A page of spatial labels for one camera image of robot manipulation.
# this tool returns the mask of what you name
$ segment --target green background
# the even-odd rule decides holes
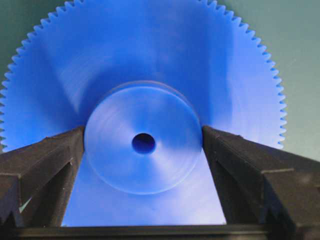
[[[0,3],[3,79],[21,40],[64,1],[0,0]],[[226,5],[256,31],[277,63],[288,114],[284,150],[320,161],[320,0],[219,0],[218,3]]]

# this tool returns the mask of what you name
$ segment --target spur gear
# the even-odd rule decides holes
[[[204,125],[275,148],[284,140],[281,79],[248,27],[217,1],[66,2],[8,66],[4,150],[86,125],[68,226],[223,222],[206,157],[188,141],[201,146]]]

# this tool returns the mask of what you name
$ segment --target clamp jaw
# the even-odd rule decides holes
[[[0,155],[0,237],[320,239],[320,163],[209,126],[203,149],[227,225],[59,227],[83,135],[79,127]]]

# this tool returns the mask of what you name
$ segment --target center hole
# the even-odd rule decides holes
[[[140,133],[133,138],[132,146],[139,154],[150,154],[154,151],[156,142],[151,135]]]

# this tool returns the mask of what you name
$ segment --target plastic gear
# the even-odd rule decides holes
[[[86,125],[112,88],[141,80],[181,93],[201,125],[281,148],[286,123],[281,79],[248,27],[217,1],[66,2],[34,27],[8,66],[1,91],[4,150]],[[223,221],[203,152],[180,184],[144,196],[105,184],[89,161],[84,157],[65,224]],[[99,213],[88,217],[95,207]]]

